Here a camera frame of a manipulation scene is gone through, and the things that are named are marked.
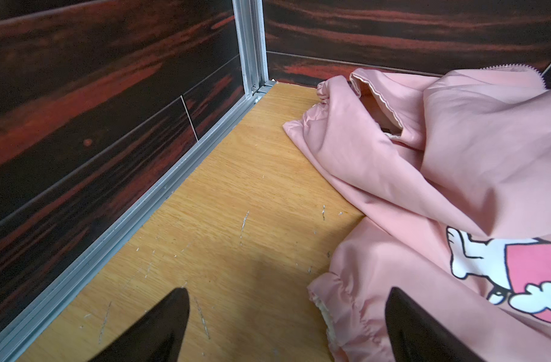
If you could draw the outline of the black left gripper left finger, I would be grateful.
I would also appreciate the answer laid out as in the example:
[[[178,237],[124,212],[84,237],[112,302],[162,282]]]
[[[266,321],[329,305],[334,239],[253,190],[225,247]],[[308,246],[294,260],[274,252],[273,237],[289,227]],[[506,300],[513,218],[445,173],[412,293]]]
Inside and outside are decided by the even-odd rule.
[[[189,293],[175,288],[92,360],[176,362],[189,316]]]

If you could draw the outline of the pink zip-up jacket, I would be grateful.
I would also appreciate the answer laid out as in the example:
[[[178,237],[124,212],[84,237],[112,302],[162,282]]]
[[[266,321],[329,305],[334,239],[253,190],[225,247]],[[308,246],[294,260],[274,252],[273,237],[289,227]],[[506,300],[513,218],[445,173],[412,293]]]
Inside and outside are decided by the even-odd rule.
[[[308,287],[336,361],[393,361],[398,288],[486,361],[551,361],[551,89],[357,69],[284,130],[363,220]]]

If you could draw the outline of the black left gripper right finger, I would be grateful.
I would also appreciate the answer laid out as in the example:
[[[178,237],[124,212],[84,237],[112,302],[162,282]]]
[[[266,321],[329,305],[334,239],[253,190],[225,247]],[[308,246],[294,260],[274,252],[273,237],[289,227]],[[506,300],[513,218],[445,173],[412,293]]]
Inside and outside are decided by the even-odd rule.
[[[385,321],[396,361],[481,361],[402,289],[390,290]]]

